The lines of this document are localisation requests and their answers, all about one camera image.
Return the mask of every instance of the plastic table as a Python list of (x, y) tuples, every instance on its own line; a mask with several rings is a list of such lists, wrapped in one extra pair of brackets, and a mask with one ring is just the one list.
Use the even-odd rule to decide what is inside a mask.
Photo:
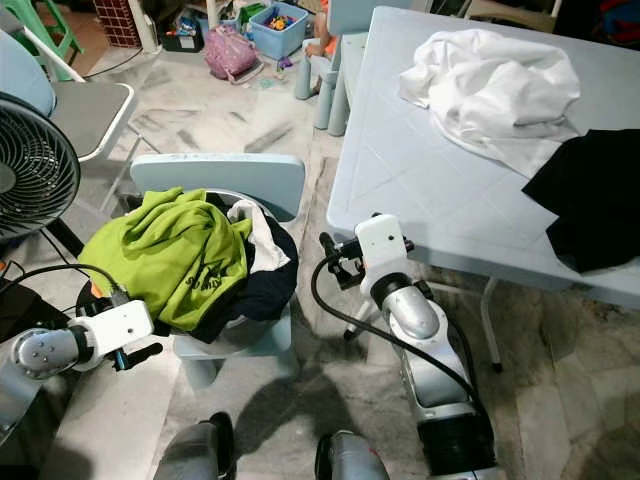
[(489, 317), (497, 279), (549, 290), (578, 286), (590, 298), (637, 308), (640, 261), (589, 275), (570, 270), (545, 234), (556, 217), (521, 192), (527, 179), (449, 142), (428, 110), (399, 97), (398, 75), (413, 65), (415, 49), (435, 32), (468, 28), (567, 52), (582, 91), (568, 116), (582, 133), (640, 127), (640, 53), (388, 7), (374, 12), (329, 201), (329, 227), (338, 238), (351, 238), (355, 225), (372, 213), (391, 213), (416, 243), (413, 259), (489, 276), (481, 313), (499, 368)]

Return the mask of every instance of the fan guard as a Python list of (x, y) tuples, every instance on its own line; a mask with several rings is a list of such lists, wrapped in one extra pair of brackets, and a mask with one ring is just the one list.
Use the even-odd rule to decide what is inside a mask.
[(0, 92), (0, 240), (53, 222), (79, 183), (78, 157), (64, 134), (30, 105)]

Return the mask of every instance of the black cable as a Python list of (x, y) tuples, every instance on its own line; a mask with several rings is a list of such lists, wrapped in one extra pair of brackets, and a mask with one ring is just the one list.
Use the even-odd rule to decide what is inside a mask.
[(143, 50), (143, 49), (142, 49), (142, 48), (140, 48), (140, 50), (138, 50), (136, 53), (134, 53), (133, 55), (131, 55), (129, 58), (127, 58), (126, 60), (124, 60), (124, 61), (122, 61), (122, 62), (120, 62), (120, 63), (118, 63), (118, 64), (116, 64), (116, 65), (113, 65), (112, 67), (105, 68), (104, 70), (101, 70), (101, 71), (96, 72), (96, 73), (92, 73), (91, 75), (87, 75), (87, 76), (82, 77), (82, 78), (84, 78), (84, 79), (86, 80), (86, 79), (88, 79), (88, 78), (95, 77), (95, 76), (97, 76), (97, 75), (102, 75), (103, 73), (110, 72), (111, 70), (115, 70), (116, 68), (121, 67), (121, 66), (122, 66), (122, 65), (124, 65), (125, 63), (130, 62), (131, 60), (133, 60), (134, 58), (136, 58), (138, 55), (140, 55), (140, 54), (142, 53), (142, 50)]
[[(60, 249), (58, 248), (58, 246), (53, 242), (53, 240), (51, 239), (51, 237), (50, 237), (49, 235), (47, 235), (47, 234), (46, 234), (46, 232), (45, 232), (44, 230), (40, 230), (40, 233), (41, 233), (41, 234), (42, 234), (42, 236), (47, 240), (47, 242), (49, 242), (49, 244), (53, 247), (53, 249), (56, 251), (56, 253), (57, 253), (57, 254), (58, 254), (58, 256), (60, 257), (60, 259), (61, 259), (64, 263), (66, 263), (67, 265), (71, 265), (71, 264), (69, 263), (69, 261), (64, 257), (64, 255), (62, 254), (62, 252), (60, 251)], [(91, 278), (91, 277), (89, 277), (89, 275), (87, 275), (87, 274), (86, 274), (85, 272), (83, 272), (82, 270), (77, 269), (77, 268), (76, 268), (76, 270), (77, 270), (78, 272), (80, 272), (82, 275), (84, 275), (85, 277), (87, 277), (87, 278)]]
[(391, 335), (390, 333), (385, 332), (384, 330), (380, 330), (379, 328), (369, 325), (368, 323), (362, 322), (350, 315), (347, 315), (346, 313), (341, 312), (340, 310), (336, 310), (331, 305), (327, 304), (322, 299), (322, 297), (320, 297), (320, 294), (318, 293), (318, 275), (320, 274), (322, 267), (324, 267), (327, 263), (333, 260), (337, 260), (338, 258), (340, 258), (339, 253), (323, 258), (318, 263), (318, 265), (316, 265), (316, 268), (313, 271), (313, 275), (311, 275), (311, 294), (313, 295), (313, 298), (318, 303), (318, 305), (320, 305), (320, 308), (330, 313), (331, 315), (339, 318), (340, 320), (344, 320), (347, 323), (351, 323), (352, 325), (355, 325), (356, 327), (359, 327), (362, 330), (366, 330), (367, 332), (377, 335), (378, 337), (386, 340), (389, 343), (393, 343), (394, 345), (408, 352), (413, 353), (414, 355), (422, 358), (426, 362), (430, 363), (431, 365), (433, 365), (434, 367), (436, 367), (437, 369), (445, 373), (448, 377), (450, 377), (458, 385), (460, 385), (460, 387), (465, 391), (465, 393), (469, 396), (471, 401), (474, 403), (476, 410), (486, 422), (487, 431), (489, 432), (491, 442), (493, 442), (494, 440), (493, 428), (491, 427), (491, 420), (489, 418), (489, 414), (487, 413), (487, 410), (484, 408), (484, 405), (482, 404), (482, 401), (480, 400), (480, 396), (478, 395), (478, 393), (475, 391), (475, 389), (471, 385), (469, 385), (469, 383), (464, 378), (462, 378), (451, 368), (447, 367), (444, 363), (438, 361), (428, 353), (425, 353), (422, 350), (417, 349), (413, 345), (403, 340), (400, 340), (399, 338), (395, 337), (394, 335)]
[(18, 262), (16, 262), (15, 260), (9, 260), (9, 265), (15, 265), (16, 267), (18, 267), (18, 270), (20, 270), (23, 275), (27, 273), (24, 267), (20, 265)]
[(111, 276), (111, 274), (109, 272), (107, 272), (106, 270), (103, 270), (100, 267), (95, 267), (93, 265), (87, 265), (87, 264), (84, 264), (84, 263), (70, 263), (68, 265), (52, 265), (50, 267), (37, 268), (37, 269), (32, 270), (30, 272), (27, 272), (27, 273), (25, 273), (23, 275), (20, 275), (15, 280), (12, 280), (10, 283), (8, 283), (4, 287), (0, 288), (0, 297), (2, 295), (4, 295), (7, 292), (7, 290), (9, 290), (13, 286), (19, 284), (23, 280), (26, 280), (27, 278), (35, 277), (36, 275), (40, 275), (42, 273), (55, 272), (56, 270), (76, 270), (78, 268), (84, 268), (85, 270), (93, 270), (94, 272), (98, 272), (101, 275), (104, 275), (104, 277), (107, 280), (109, 280), (109, 283), (111, 284), (111, 288), (113, 290), (118, 290), (119, 289), (118, 283)]
[(467, 370), (469, 371), (469, 381), (471, 382), (471, 386), (477, 391), (478, 390), (478, 381), (476, 377), (476, 367), (473, 363), (473, 355), (471, 355), (471, 346), (469, 345), (469, 340), (464, 333), (464, 330), (460, 327), (458, 321), (452, 317), (447, 316), (447, 320), (449, 320), (449, 325), (453, 327), (456, 331), (456, 334), (460, 338), (462, 342), (462, 350), (464, 350), (464, 356), (467, 360)]
[(67, 312), (68, 312), (69, 310), (75, 310), (75, 309), (78, 309), (78, 308), (84, 308), (84, 307), (86, 307), (86, 306), (88, 306), (88, 305), (96, 304), (96, 303), (98, 303), (102, 298), (104, 298), (104, 297), (101, 297), (101, 298), (95, 298), (95, 299), (93, 299), (93, 300), (89, 300), (88, 302), (78, 303), (78, 304), (76, 304), (76, 305), (71, 305), (71, 306), (69, 306), (69, 307), (67, 307), (67, 308), (63, 308), (63, 309), (61, 309), (60, 311), (61, 311), (62, 313), (64, 313), (65, 315), (68, 315), (68, 313), (67, 313)]

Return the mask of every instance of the tiled floor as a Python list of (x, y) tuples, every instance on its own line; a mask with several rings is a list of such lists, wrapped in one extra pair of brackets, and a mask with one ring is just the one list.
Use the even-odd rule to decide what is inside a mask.
[[(110, 51), (95, 68), (128, 54)], [(301, 257), (293, 305), (300, 379), (285, 385), (275, 379), (270, 359), (236, 359), (211, 387), (194, 392), (170, 345), (132, 372), (97, 369), (81, 381), (43, 478), (151, 478), (171, 436), (218, 410), (228, 411), (236, 425), (240, 480), (312, 478), (316, 441), (337, 428), (366, 435), (392, 478), (426, 477), (392, 351), (366, 335), (346, 345), (344, 325), (310, 296), (311, 271), (321, 256), (316, 239), (325, 228), (341, 140), (313, 130), (314, 100), (293, 98), (294, 79), (295, 67), (279, 78), (267, 66), (251, 83), (233, 87), (211, 77), (199, 55), (162, 53), (140, 56), (100, 80), (137, 88), (133, 122), (165, 152), (242, 152), (262, 145), (305, 162), (300, 215), (288, 226)], [(275, 131), (286, 133), (273, 140)], [(110, 161), (83, 165), (83, 200), (99, 205), (130, 143), (125, 136)], [(129, 180), (124, 190), (134, 190)], [(85, 239), (103, 221), (76, 206), (65, 219)], [(55, 261), (37, 239), (16, 255), (29, 267)], [(484, 281), (436, 268), (416, 271), (465, 287)], [(33, 286), (62, 307), (77, 285), (59, 278), (55, 285), (44, 279)], [(359, 306), (355, 293), (339, 292), (327, 277), (320, 291), (342, 310), (354, 313)], [(476, 300), (448, 294), (438, 300), (469, 336), (498, 459), (509, 478), (640, 478), (638, 312), (588, 302), (577, 292), (500, 284), (491, 309), (505, 371), (495, 374)]]

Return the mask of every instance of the chair backrest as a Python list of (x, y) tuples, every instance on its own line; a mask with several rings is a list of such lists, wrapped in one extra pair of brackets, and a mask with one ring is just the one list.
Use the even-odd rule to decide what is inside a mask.
[[(460, 7), (460, 10), (458, 11), (458, 17), (469, 18), (470, 15), (467, 15), (467, 13), (473, 3), (473, 0), (465, 0), (465, 2), (462, 4), (462, 7)], [(513, 7), (510, 7), (508, 4), (503, 4), (499, 1), (491, 0), (491, 3), (502, 5), (505, 11), (509, 9), (514, 10)], [(524, 8), (520, 8), (519, 10), (522, 10), (525, 13), (544, 12), (551, 18), (557, 18), (558, 13), (560, 12), (560, 7), (562, 7), (562, 0), (527, 0), (523, 7)]]
[(264, 204), (280, 222), (296, 217), (304, 177), (304, 164), (290, 155), (142, 155), (131, 164), (131, 178), (141, 192), (176, 186), (229, 190)]
[(20, 24), (0, 6), (0, 91), (35, 107), (48, 117), (53, 112), (56, 96), (35, 58), (8, 33)]
[(332, 35), (368, 32), (376, 7), (410, 8), (413, 0), (330, 0), (328, 27)]

